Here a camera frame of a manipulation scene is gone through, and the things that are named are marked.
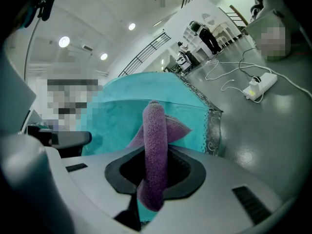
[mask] pixelated area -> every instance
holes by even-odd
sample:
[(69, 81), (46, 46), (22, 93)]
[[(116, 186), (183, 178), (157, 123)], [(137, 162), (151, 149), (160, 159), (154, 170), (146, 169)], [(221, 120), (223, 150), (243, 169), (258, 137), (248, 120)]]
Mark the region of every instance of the pixelated area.
[(55, 131), (76, 131), (81, 114), (86, 112), (87, 103), (92, 102), (102, 86), (96, 79), (48, 79), (41, 92), (47, 91), (47, 101), (41, 101), (46, 124)]
[(290, 38), (285, 27), (261, 28), (261, 55), (264, 57), (284, 57), (290, 51)]

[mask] power adapter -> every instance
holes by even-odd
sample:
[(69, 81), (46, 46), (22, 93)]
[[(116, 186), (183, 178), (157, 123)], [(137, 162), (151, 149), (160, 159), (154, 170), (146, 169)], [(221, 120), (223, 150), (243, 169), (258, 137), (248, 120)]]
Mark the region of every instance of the power adapter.
[(262, 94), (264, 94), (269, 88), (271, 88), (277, 82), (277, 75), (271, 73), (264, 73), (260, 77), (260, 82), (257, 79), (252, 79), (249, 82), (249, 86), (243, 90), (247, 99), (255, 101)]

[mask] white shelf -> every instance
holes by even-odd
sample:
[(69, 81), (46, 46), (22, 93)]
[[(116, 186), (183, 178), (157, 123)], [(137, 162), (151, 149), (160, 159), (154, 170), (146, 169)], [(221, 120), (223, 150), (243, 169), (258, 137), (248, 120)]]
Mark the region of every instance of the white shelf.
[(198, 47), (198, 36), (196, 36), (189, 27), (186, 27), (183, 33), (183, 38), (187, 41), (190, 51), (193, 51)]

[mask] recessed ceiling light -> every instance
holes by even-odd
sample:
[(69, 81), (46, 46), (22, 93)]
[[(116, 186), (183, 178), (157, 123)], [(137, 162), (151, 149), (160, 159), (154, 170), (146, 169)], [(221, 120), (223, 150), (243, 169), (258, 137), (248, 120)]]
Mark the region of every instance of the recessed ceiling light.
[(156, 25), (159, 25), (161, 23), (161, 21), (160, 22), (158, 22), (158, 23), (156, 23), (153, 27), (155, 27)]
[(131, 23), (129, 25), (129, 30), (134, 30), (135, 27), (136, 27), (136, 25), (134, 23)]
[(58, 42), (58, 44), (59, 44), (59, 46), (60, 46), (61, 48), (67, 47), (67, 46), (69, 45), (69, 43), (70, 43), (69, 37), (62, 37), (62, 38), (59, 40), (59, 42)]
[(107, 54), (104, 53), (103, 55), (101, 55), (101, 60), (106, 60), (107, 59)]

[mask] black vent slot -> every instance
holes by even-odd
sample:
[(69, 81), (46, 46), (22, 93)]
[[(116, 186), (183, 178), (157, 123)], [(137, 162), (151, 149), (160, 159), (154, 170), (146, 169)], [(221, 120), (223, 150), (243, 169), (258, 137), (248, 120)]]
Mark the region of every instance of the black vent slot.
[(255, 225), (271, 215), (270, 211), (246, 186), (234, 188), (232, 191)]
[(71, 173), (71, 172), (74, 172), (74, 171), (77, 171), (86, 167), (88, 167), (86, 164), (81, 163), (81, 164), (77, 164), (73, 166), (66, 166), (65, 168), (69, 173)]
[(93, 50), (92, 48), (90, 48), (90, 47), (88, 47), (88, 46), (86, 46), (86, 45), (84, 45), (83, 48), (86, 49), (86, 50), (89, 50), (89, 51), (92, 51), (92, 50)]

